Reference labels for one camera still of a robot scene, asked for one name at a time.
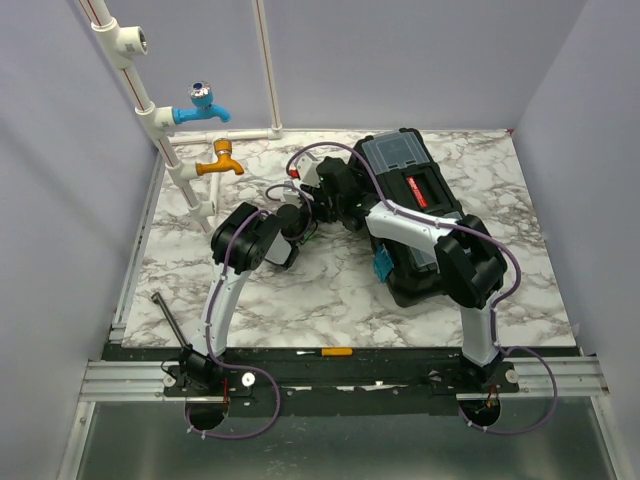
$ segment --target marble countertop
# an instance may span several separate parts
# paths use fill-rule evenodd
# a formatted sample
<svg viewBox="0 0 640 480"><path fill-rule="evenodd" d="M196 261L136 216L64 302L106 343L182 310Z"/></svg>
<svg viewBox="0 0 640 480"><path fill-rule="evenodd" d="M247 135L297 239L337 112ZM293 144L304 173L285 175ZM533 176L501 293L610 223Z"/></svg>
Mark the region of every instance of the marble countertop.
<svg viewBox="0 0 640 480"><path fill-rule="evenodd" d="M194 182L199 195L217 199L225 218L242 201L277 208L263 191L285 179L284 164L302 146L321 140L353 144L366 132L287 132L277 141L234 142L234 157L246 173ZM479 216L519 259L518 292L500 304L498 332L505 345L573 346L575 340L531 205L511 137L496 132L424 132L424 141L467 213ZM208 162L211 147L177 147L185 161ZM320 148L316 156L335 148ZM212 280L208 241L190 221L180 193L165 175L147 242L123 344L177 346L159 308L160 291L190 337L197 328ZM231 322L232 347L433 347L459 346L460 314L446 297L409 308L393 301L372 268L366 238L342 225L321 225L301 247L293 267L266 262L249 278ZM505 285L513 280L510 268Z"/></svg>

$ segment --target white wall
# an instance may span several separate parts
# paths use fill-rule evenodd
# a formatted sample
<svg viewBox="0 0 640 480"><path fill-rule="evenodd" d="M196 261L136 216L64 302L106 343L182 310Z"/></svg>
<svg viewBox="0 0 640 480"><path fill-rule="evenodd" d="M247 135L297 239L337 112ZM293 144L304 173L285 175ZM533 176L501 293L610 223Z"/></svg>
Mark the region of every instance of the white wall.
<svg viewBox="0 0 640 480"><path fill-rule="evenodd" d="M511 128L585 0L266 0L285 127Z"/></svg>
<svg viewBox="0 0 640 480"><path fill-rule="evenodd" d="M0 16L3 479L56 476L156 155L76 13L24 0Z"/></svg>
<svg viewBox="0 0 640 480"><path fill-rule="evenodd" d="M270 105L251 0L106 0L122 26L139 25L149 54L136 68L158 106L192 107L187 87L211 84L231 122L188 122L180 130L266 128Z"/></svg>
<svg viewBox="0 0 640 480"><path fill-rule="evenodd" d="M640 2L590 0L514 141L569 318L640 475Z"/></svg>

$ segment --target black metal bar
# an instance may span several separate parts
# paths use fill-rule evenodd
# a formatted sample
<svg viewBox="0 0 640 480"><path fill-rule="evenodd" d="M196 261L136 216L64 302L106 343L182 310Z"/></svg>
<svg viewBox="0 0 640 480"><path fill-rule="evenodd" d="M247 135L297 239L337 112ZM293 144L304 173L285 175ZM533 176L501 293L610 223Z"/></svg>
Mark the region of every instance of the black metal bar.
<svg viewBox="0 0 640 480"><path fill-rule="evenodd" d="M160 292L155 292L153 295L151 295L151 301L156 305L158 305L162 310L162 313L164 314L164 318L166 318L167 322L169 322L169 325L171 326L171 330L173 330L173 334L178 339L178 343L180 344L180 346L182 348L187 347L189 345L189 342L187 342L187 339L184 338L184 334L182 333L182 330L180 330L180 327L178 326L178 322L176 322L176 319L173 316L173 313L171 313L171 310L169 310L169 307L165 303L164 298L162 298L162 295L160 295Z"/></svg>
<svg viewBox="0 0 640 480"><path fill-rule="evenodd" d="M543 357L580 357L580 349L578 347L531 347L534 352L539 353ZM315 355L297 355L296 352L314 351ZM180 349L167 347L123 347L119 344L107 343L103 350L101 360L109 362L153 362L162 360L175 359L180 353ZM398 347L398 348L356 348L354 353L356 358L370 359L373 362L381 364L394 361L411 361L424 360L425 358L447 358L448 355L460 354L459 347ZM509 358L527 357L529 354L525 352L515 351ZM227 348L224 354L225 361L236 365L256 364L258 366L268 367L272 362L295 361L297 359L302 363L308 363L311 359L323 359L320 349L314 348Z"/></svg>

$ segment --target water tap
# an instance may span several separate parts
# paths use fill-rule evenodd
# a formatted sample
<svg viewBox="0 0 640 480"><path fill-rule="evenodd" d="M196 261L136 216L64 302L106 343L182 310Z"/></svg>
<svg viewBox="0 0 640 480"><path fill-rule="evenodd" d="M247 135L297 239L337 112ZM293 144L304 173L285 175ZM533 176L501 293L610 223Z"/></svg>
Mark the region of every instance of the water tap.
<svg viewBox="0 0 640 480"><path fill-rule="evenodd" d="M244 168L235 160L231 159L231 140L219 138L213 142L213 151L218 157L216 163L196 163L196 172L202 176L206 173L228 172L233 170L236 175L242 175Z"/></svg>
<svg viewBox="0 0 640 480"><path fill-rule="evenodd" d="M213 103L211 86L207 82L194 82L189 87L191 103L196 108L174 108L173 120L176 125L191 120L206 120L218 117L224 123L231 120L231 114L226 108Z"/></svg>

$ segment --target orange faucet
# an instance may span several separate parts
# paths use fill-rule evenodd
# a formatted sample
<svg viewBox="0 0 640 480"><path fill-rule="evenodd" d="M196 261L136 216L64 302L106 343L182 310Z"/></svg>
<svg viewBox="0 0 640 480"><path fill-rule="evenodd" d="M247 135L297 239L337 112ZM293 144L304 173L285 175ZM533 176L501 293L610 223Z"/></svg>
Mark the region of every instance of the orange faucet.
<svg viewBox="0 0 640 480"><path fill-rule="evenodd" d="M231 158L231 140L219 138L213 142L213 151L216 152L216 163L196 163L196 172L199 176L206 173L228 172L233 170L236 175L242 175L244 168Z"/></svg>

